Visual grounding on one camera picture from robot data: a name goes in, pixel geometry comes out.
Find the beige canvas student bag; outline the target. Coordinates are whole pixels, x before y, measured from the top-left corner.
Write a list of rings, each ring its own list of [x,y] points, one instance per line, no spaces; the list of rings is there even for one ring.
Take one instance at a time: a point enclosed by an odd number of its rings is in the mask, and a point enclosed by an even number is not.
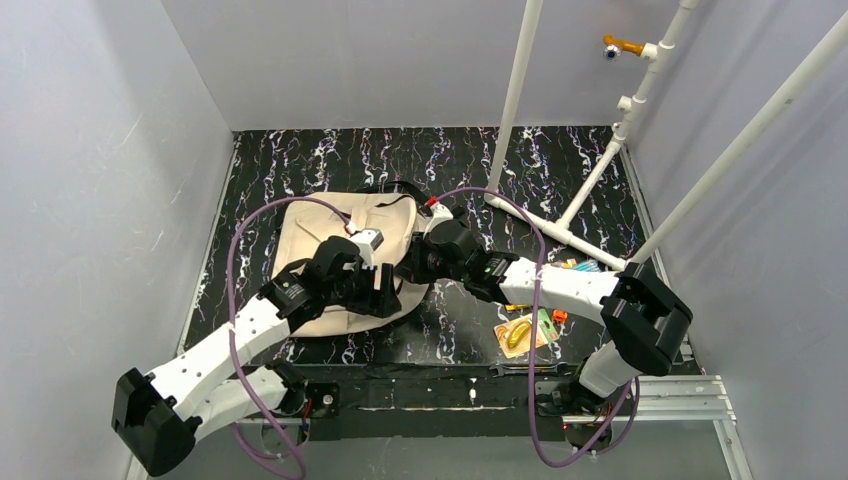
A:
[[[389,181],[355,192],[318,192],[282,207],[272,269],[273,299],[286,301],[293,337],[330,337],[383,327],[415,310],[429,284],[413,284],[395,273],[414,233],[430,220],[429,198],[406,181]],[[363,259],[349,237],[379,229],[384,241]],[[401,310],[388,318],[344,307],[353,274],[360,268],[394,266]]]

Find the yellow crayon pack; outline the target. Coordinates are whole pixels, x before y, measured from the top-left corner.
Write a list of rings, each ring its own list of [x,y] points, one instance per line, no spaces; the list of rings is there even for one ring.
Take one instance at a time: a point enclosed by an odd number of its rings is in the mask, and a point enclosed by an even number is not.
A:
[[[568,259],[565,261],[554,261],[548,263],[548,266],[557,267],[562,269],[573,269],[581,272],[592,272],[599,273],[603,272],[603,269],[599,266],[598,262],[595,259],[589,259],[585,261],[578,262],[576,259]],[[520,311],[524,309],[530,309],[532,307],[531,304],[506,304],[505,309],[508,312]]]

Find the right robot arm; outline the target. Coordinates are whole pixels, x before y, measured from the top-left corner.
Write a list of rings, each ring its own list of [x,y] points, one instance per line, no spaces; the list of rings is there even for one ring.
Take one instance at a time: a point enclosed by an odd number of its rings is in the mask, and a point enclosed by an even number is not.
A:
[[[670,373],[693,320],[685,302],[649,267],[585,272],[487,250],[470,230],[449,220],[413,235],[398,273],[411,283],[461,283],[479,300],[563,310],[602,324],[609,342],[583,363],[577,382],[606,398],[638,375]]]

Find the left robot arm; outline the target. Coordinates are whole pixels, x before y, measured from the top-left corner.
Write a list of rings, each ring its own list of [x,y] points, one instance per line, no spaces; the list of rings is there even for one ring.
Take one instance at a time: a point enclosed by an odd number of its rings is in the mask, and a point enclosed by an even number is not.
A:
[[[151,477],[181,464],[199,440],[254,413],[267,414],[303,397],[295,374],[243,366],[304,327],[340,313],[376,328],[412,309],[408,281],[397,269],[410,236],[385,240],[365,229],[330,236],[282,269],[230,319],[194,347],[143,373],[132,368],[116,383],[111,426]]]

